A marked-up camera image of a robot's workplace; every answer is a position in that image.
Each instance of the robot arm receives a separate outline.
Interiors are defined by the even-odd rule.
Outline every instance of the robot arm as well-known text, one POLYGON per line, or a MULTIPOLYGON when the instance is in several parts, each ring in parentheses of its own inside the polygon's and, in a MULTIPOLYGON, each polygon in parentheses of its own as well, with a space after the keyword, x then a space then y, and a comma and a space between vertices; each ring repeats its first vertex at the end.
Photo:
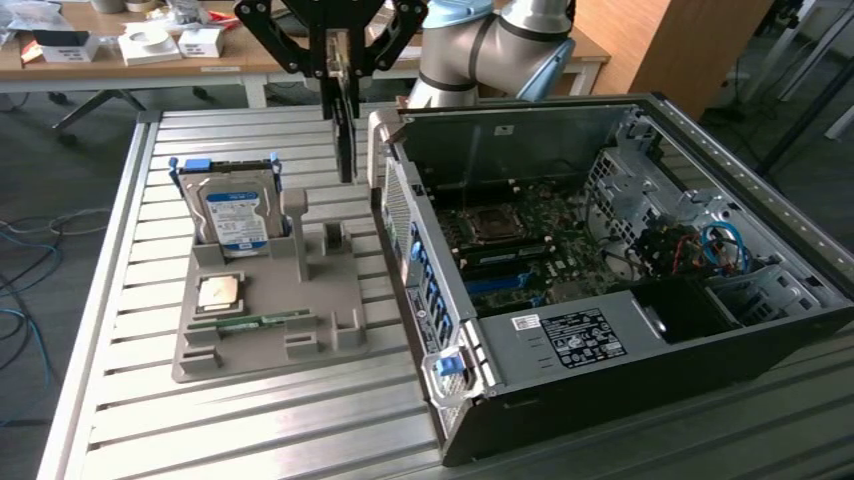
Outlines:
POLYGON ((308 28, 308 48, 271 18, 271 0, 238 0, 235 14, 282 68, 302 72, 320 91, 323 118, 332 119, 339 179, 352 181, 356 162, 352 119, 359 116, 359 84, 388 70, 427 15, 421 0, 394 0, 395 16, 366 45, 364 28, 383 0, 283 0, 308 28))
POLYGON ((542 100, 561 78, 575 42, 575 0, 433 0, 425 20, 419 80, 410 108, 474 105, 478 84, 542 100))

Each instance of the blue tab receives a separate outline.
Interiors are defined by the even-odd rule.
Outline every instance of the blue tab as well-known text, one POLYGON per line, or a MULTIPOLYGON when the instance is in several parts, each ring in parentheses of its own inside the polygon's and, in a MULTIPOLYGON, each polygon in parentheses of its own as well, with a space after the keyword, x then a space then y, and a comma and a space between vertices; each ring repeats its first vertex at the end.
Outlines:
POLYGON ((211 171, 211 159, 210 158, 190 158, 184 162, 184 172, 210 172, 211 171))
POLYGON ((463 363, 463 359, 459 357, 459 355, 442 358, 437 362, 437 371, 439 372, 441 377, 447 377, 449 375, 454 375, 455 373, 463 373, 465 370, 466 364, 463 363))

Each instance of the white container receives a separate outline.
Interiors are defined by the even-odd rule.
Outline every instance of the white container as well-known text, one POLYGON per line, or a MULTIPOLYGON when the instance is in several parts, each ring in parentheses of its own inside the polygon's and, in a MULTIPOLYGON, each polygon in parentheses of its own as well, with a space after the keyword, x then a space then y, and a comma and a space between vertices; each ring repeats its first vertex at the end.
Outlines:
POLYGON ((119 37, 119 48, 122 49, 122 56, 127 66, 180 60, 183 58, 175 40, 172 40, 166 30, 160 29, 127 32, 119 37))
POLYGON ((222 28, 187 30, 178 40, 178 48, 186 57, 219 58, 223 53, 226 35, 222 28))

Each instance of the aluminum slotted table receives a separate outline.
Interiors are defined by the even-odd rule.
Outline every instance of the aluminum slotted table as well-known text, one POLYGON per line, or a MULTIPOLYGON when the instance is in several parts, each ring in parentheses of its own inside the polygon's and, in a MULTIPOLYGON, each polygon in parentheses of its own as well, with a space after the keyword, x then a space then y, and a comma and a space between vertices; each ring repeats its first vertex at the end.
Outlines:
MULTIPOLYGON (((366 105, 364 117, 378 107, 366 105)), ((362 178, 366 125, 359 120, 362 178)), ((801 350, 747 385, 445 469, 368 189, 338 184, 318 107, 146 112, 39 478, 830 478, 854 458, 852 333, 801 350), (299 373, 178 384, 171 359, 192 222, 168 158, 252 160, 274 151, 286 185, 308 188, 307 224, 343 219, 354 232, 375 354, 299 373)))

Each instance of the metal table leg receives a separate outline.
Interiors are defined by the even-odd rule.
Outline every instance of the metal table leg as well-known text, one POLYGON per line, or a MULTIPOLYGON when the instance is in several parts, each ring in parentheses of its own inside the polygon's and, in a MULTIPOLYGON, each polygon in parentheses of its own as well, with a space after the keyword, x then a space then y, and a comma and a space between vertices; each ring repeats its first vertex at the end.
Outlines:
POLYGON ((801 68, 798 68, 798 71, 794 73, 794 75, 791 76, 791 79, 786 83, 786 86, 783 87, 783 90, 781 91, 781 94, 778 97, 778 99, 782 102, 787 102, 789 100, 791 100, 791 95, 795 93, 795 90, 803 83, 803 80, 806 79, 807 75, 818 65, 818 62, 821 61, 822 57, 827 53, 827 50, 830 49, 830 45, 833 44, 833 41, 837 39, 840 32, 848 27, 853 19, 854 19, 854 8, 850 8, 842 14, 842 16, 840 17, 840 20, 837 20, 837 22, 830 26, 830 28, 825 32, 825 35, 822 35, 822 39, 818 42, 818 45, 815 46, 813 53, 810 53, 810 56, 803 62, 803 65, 801 65, 801 68))
POLYGON ((803 0, 803 6, 801 7, 801 10, 798 10, 798 18, 801 19, 801 22, 798 22, 798 25, 794 28, 786 29, 779 39, 777 40, 777 43, 774 44, 774 48, 771 48, 771 51, 766 55, 765 60, 762 61, 762 67, 759 68, 759 73, 750 80, 750 82, 747 83, 747 88, 742 92, 742 100, 745 102, 750 101, 753 96, 757 94, 757 91, 759 90, 765 79, 769 77, 771 70, 774 70, 774 66, 779 61, 779 58, 783 56, 783 53, 786 53, 786 49, 789 48, 795 35, 801 31, 803 21, 813 13, 813 9, 817 8, 817 3, 818 0, 803 0))

